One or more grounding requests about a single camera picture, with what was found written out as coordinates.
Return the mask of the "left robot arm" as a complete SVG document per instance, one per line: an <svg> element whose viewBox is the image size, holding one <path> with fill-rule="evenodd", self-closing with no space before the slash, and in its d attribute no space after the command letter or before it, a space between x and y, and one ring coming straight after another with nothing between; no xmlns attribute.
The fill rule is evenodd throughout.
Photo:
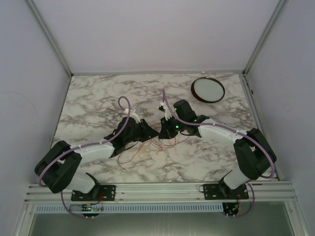
<svg viewBox="0 0 315 236"><path fill-rule="evenodd" d="M36 165L34 172L41 186L52 193L74 190L95 198L101 184L89 173L79 171L79 166L102 158L113 158L126 150L130 143L145 142L159 135L144 119L137 121L125 117L112 133L98 142L72 147L66 141L57 142Z"/></svg>

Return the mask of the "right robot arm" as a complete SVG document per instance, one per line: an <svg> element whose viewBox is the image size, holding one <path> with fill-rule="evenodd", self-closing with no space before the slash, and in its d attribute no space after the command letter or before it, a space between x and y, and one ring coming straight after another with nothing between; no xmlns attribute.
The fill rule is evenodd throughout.
<svg viewBox="0 0 315 236"><path fill-rule="evenodd" d="M272 171L269 177L273 177L277 157L260 130L238 131L206 115L198 116L184 99L174 104L173 112L164 101L159 110L164 112L160 139L172 139L186 131L188 136L217 141L235 151L238 166L217 184L203 186L206 199L248 199L246 183L262 177L268 169Z"/></svg>

